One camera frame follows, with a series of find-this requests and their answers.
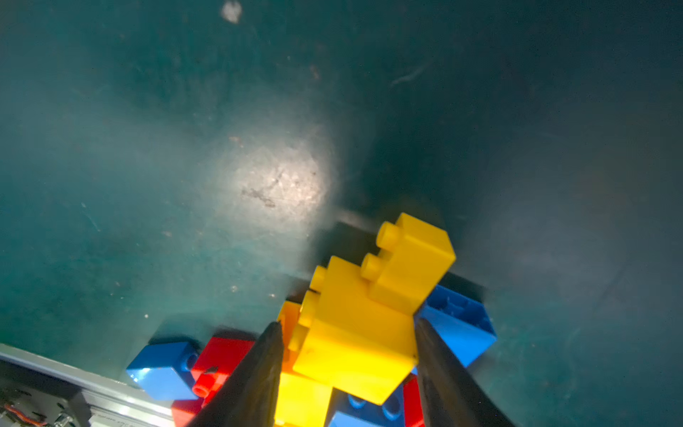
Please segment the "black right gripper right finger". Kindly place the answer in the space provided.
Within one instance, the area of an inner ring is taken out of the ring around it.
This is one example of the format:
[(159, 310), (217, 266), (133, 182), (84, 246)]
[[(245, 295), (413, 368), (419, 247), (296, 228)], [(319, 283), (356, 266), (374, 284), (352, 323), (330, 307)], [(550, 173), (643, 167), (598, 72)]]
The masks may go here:
[(512, 426), (428, 320), (415, 324), (418, 385), (427, 426)]

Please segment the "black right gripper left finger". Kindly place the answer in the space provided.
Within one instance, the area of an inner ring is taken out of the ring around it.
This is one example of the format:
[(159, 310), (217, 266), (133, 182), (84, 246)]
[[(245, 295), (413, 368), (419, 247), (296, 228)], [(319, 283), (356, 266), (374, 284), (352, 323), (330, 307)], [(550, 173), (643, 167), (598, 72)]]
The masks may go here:
[(190, 426), (274, 426), (283, 358), (283, 330), (274, 321)]

